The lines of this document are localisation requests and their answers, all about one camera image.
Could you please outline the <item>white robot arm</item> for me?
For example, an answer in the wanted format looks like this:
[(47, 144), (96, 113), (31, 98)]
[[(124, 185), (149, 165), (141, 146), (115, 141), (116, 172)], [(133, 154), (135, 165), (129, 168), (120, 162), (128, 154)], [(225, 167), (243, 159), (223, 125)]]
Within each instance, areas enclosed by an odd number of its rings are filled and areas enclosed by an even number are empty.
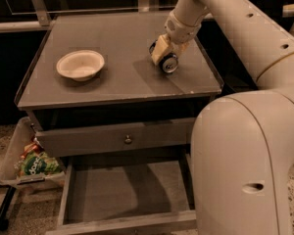
[(199, 235), (292, 235), (294, 24), (285, 30), (249, 0), (178, 0), (153, 62), (184, 50), (206, 15), (257, 88), (218, 98), (195, 120), (191, 165)]

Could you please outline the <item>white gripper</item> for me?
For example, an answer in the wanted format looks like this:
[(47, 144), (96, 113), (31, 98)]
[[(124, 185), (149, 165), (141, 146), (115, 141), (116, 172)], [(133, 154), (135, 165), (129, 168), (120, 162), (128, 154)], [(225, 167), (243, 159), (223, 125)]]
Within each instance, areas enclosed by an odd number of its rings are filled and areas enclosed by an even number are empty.
[(151, 53), (153, 63), (157, 66), (164, 57), (173, 54), (172, 42), (179, 45), (177, 54), (181, 55), (189, 46), (188, 42), (196, 36), (200, 27), (200, 24), (195, 24), (194, 26), (186, 25), (182, 23), (173, 12), (170, 12), (165, 22), (167, 34), (162, 34), (158, 37)]

